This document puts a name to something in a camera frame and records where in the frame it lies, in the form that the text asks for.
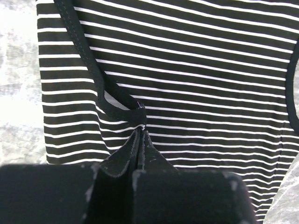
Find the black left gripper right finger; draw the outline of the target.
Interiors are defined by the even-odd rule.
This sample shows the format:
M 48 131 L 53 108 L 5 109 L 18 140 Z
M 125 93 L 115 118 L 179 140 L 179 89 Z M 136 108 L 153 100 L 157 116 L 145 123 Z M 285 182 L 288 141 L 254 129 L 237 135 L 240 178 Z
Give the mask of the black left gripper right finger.
M 254 224 L 241 177 L 217 169 L 173 167 L 142 133 L 133 173 L 134 224 Z

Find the black white striped tank top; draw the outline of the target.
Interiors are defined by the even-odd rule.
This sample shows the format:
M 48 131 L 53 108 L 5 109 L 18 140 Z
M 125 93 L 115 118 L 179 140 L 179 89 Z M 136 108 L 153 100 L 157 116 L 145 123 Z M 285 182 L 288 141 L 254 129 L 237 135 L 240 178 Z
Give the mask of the black white striped tank top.
M 239 174 L 262 224 L 299 152 L 296 0 L 38 0 L 48 164 L 145 132 L 176 168 Z

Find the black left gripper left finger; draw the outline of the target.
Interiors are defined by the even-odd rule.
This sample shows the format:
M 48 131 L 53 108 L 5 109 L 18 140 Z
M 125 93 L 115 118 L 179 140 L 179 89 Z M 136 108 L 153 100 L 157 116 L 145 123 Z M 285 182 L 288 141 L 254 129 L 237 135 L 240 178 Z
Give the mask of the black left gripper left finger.
M 140 132 L 103 162 L 0 168 L 3 224 L 124 224 Z

